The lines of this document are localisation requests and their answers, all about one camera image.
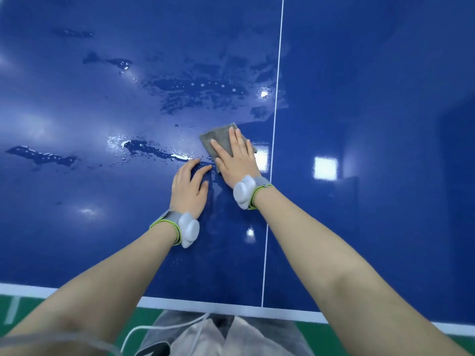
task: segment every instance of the green trim of wristband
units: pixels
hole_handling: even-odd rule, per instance
[[[175,243],[174,243],[173,245],[174,245],[174,246],[180,245],[180,244],[181,244],[181,231],[180,231],[180,227],[178,227],[178,225],[177,225],[175,222],[173,222],[173,221],[170,221],[170,220],[167,220],[167,219],[162,218],[162,219],[157,220],[157,221],[155,221],[154,223],[152,223],[152,224],[150,225],[150,227],[149,227],[149,230],[150,230],[153,226],[155,226],[156,224],[158,224],[158,223],[160,223],[160,222],[168,222],[168,223],[172,224],[173,226],[175,226],[175,228],[176,228],[176,230],[177,230],[177,238],[176,238]]]
[[[249,203],[249,207],[247,208],[248,210],[257,209],[257,207],[254,205],[254,196],[256,196],[256,193],[257,193],[258,190],[260,190],[262,188],[265,188],[265,187],[269,187],[269,186],[273,186],[273,185],[272,184],[265,184],[265,185],[260,185],[259,187],[256,187],[256,189],[252,193],[251,202]]]

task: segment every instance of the white floor line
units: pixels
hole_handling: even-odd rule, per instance
[[[272,150],[270,153],[270,183],[272,183],[272,166],[274,164],[274,140],[276,138],[276,115],[277,115],[277,94],[279,92],[279,71],[280,71],[280,50],[282,46],[282,23],[284,21],[284,0],[280,11],[280,32],[279,32],[279,53],[277,54],[277,81],[276,81],[276,102],[274,104],[274,126],[272,128]],[[269,237],[269,225],[265,228],[265,251],[264,251],[264,275],[262,277],[262,300],[261,307],[264,307],[264,287],[265,287],[265,264],[267,262],[267,239]]]
[[[52,295],[56,289],[39,286],[14,285],[0,283],[0,295],[32,297],[45,299]],[[230,305],[223,303],[187,301],[175,299],[161,299],[157,297],[142,297],[138,307],[145,309],[180,310],[193,312],[211,312],[223,315],[237,315],[245,317],[277,318],[281,320],[314,322],[327,324],[327,320],[321,312],[271,309],[268,307]],[[474,325],[449,324],[443,322],[433,322],[442,332],[448,335],[475,337]]]
[[[8,307],[7,316],[5,317],[4,325],[12,325],[15,321],[15,316],[17,315],[18,306],[20,305],[20,296],[13,296],[10,301],[10,306]]]

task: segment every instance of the cord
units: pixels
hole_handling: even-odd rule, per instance
[[[123,344],[122,344],[122,347],[120,349],[120,352],[123,353],[123,350],[125,349],[125,344],[127,343],[129,337],[137,330],[141,330],[141,329],[146,329],[146,330],[169,330],[169,329],[176,329],[176,328],[179,328],[179,327],[184,327],[184,326],[189,326],[189,325],[192,325],[194,323],[197,323],[199,321],[205,321],[208,317],[209,317],[209,313],[206,313],[204,314],[203,316],[200,316],[196,319],[194,319],[193,321],[190,321],[190,322],[187,322],[187,323],[184,323],[184,324],[180,324],[180,325],[172,325],[172,326],[136,326],[134,327],[132,330],[130,330],[130,332],[127,334],[127,336],[125,337],[125,340],[123,341]],[[202,331],[202,326],[200,327],[199,329],[199,333],[197,334],[196,336],[196,342],[194,342],[194,346],[193,346],[193,350],[191,351],[191,354],[193,353],[195,347],[196,347],[196,343],[198,342],[198,337],[199,335],[201,334],[201,331]]]
[[[82,332],[39,332],[27,335],[6,336],[0,338],[0,347],[47,344],[61,341],[81,341],[99,350],[109,351],[116,356],[122,356],[122,352],[116,346]]]

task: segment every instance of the right arm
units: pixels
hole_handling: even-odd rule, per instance
[[[226,183],[234,188],[259,170],[250,141],[229,129],[233,157],[212,141]],[[254,205],[302,284],[352,355],[468,355],[407,304],[341,237],[276,188],[258,190]]]

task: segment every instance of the wristband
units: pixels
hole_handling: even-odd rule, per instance
[[[234,186],[233,196],[241,209],[255,210],[254,196],[256,192],[263,187],[269,186],[272,186],[272,184],[270,184],[263,176],[252,178],[251,176],[246,175],[242,181]]]
[[[169,222],[175,226],[177,238],[173,244],[174,246],[181,244],[183,248],[186,249],[198,238],[199,222],[195,220],[189,212],[182,214],[177,211],[172,211],[170,207],[150,225],[149,229],[160,222]]]

